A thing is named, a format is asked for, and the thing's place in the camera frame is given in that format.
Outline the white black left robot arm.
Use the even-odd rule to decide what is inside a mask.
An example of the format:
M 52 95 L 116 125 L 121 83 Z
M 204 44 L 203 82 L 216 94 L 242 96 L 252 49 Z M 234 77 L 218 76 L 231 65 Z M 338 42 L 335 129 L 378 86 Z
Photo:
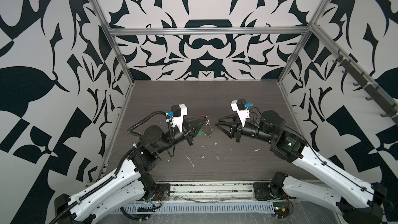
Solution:
M 159 126 L 148 127 L 144 134 L 135 129 L 155 115 L 162 115 L 167 121 L 168 132 Z M 157 185 L 150 171 L 160 161 L 160 153 L 174 149 L 187 141 L 190 145 L 208 118 L 182 120 L 182 128 L 174 126 L 178 119 L 167 113 L 156 111 L 132 125 L 128 133 L 139 139 L 138 143 L 120 159 L 116 169 L 90 187 L 72 196 L 63 194 L 55 200 L 53 224 L 97 224 L 105 216 L 133 201 L 150 201 Z

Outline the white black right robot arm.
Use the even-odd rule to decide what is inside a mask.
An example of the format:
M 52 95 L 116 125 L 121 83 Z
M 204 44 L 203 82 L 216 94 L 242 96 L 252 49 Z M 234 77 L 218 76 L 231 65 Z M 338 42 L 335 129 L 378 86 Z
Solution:
M 317 186 L 277 172 L 267 192 L 257 196 L 257 200 L 299 198 L 334 211 L 348 224 L 380 224 L 386 187 L 380 183 L 370 184 L 344 171 L 315 152 L 307 141 L 286 131 L 285 123 L 275 111 L 263 112 L 258 121 L 250 121 L 249 111 L 237 111 L 216 123 L 217 128 L 237 142 L 244 136 L 268 142 L 277 157 L 306 170 L 326 185 Z

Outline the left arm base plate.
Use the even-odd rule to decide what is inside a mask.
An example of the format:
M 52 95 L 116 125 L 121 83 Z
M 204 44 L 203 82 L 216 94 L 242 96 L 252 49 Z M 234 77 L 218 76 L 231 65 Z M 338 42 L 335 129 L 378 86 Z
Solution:
M 154 200 L 161 201 L 165 200 L 170 196 L 171 184 L 160 183 L 155 186 L 150 186 L 148 189 L 143 188 L 143 193 L 130 198 L 130 201 L 145 201 Z

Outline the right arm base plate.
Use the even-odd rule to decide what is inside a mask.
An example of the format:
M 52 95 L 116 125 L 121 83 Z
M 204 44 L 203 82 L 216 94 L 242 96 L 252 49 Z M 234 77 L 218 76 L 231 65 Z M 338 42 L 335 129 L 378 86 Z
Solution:
M 283 186 L 283 183 L 253 183 L 255 198 L 258 201 L 296 199 L 296 197 L 288 196 Z

